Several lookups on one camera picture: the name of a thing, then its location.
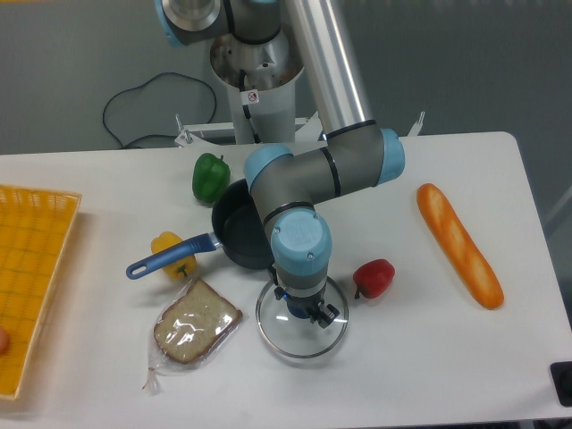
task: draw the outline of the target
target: bread slice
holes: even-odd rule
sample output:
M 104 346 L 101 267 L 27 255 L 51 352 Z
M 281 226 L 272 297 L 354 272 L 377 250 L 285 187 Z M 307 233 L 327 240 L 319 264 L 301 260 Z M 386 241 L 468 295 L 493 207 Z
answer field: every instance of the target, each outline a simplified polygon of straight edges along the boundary
M 153 334 L 166 356 L 180 364 L 194 364 L 241 319 L 240 310 L 198 279 L 164 311 Z

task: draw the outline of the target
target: green bell pepper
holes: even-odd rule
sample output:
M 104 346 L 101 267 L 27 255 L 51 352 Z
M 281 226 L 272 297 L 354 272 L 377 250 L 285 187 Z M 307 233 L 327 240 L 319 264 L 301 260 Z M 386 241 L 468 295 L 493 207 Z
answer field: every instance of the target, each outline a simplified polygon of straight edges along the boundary
M 203 154 L 195 164 L 193 194 L 200 201 L 214 203 L 229 186 L 230 179 L 231 169 L 222 156 Z

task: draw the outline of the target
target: bread loaf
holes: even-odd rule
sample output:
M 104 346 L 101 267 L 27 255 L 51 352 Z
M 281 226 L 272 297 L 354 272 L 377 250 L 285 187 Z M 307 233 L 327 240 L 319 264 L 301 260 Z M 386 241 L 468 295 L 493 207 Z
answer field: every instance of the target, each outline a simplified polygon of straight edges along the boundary
M 500 307 L 504 301 L 501 285 L 449 200 L 435 185 L 426 183 L 417 191 L 417 205 L 473 298 L 490 310 Z
M 240 310 L 199 279 L 164 311 L 153 334 L 166 356 L 181 364 L 194 364 L 241 319 Z

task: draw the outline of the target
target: black frying pan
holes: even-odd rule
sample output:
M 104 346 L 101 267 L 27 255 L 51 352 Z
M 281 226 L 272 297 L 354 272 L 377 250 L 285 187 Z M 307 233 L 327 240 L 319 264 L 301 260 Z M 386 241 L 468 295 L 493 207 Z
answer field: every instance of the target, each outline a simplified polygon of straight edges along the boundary
M 214 204 L 211 216 L 214 232 L 184 240 L 127 267 L 127 276 L 138 279 L 184 257 L 212 252 L 223 247 L 236 264 L 265 270 L 273 262 L 272 250 L 258 217 L 246 180 L 235 181 Z

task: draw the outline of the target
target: glass lid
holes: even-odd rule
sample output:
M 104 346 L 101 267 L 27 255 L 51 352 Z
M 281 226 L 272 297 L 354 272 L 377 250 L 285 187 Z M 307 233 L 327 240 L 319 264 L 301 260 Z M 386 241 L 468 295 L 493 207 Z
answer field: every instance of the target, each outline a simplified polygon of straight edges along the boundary
M 293 315 L 287 299 L 276 299 L 273 282 L 268 282 L 257 300 L 258 328 L 264 339 L 277 352 L 289 358 L 315 358 L 333 349 L 348 327 L 348 301 L 340 287 L 330 277 L 326 281 L 324 304 L 340 311 L 328 326 L 323 328 L 309 318 Z

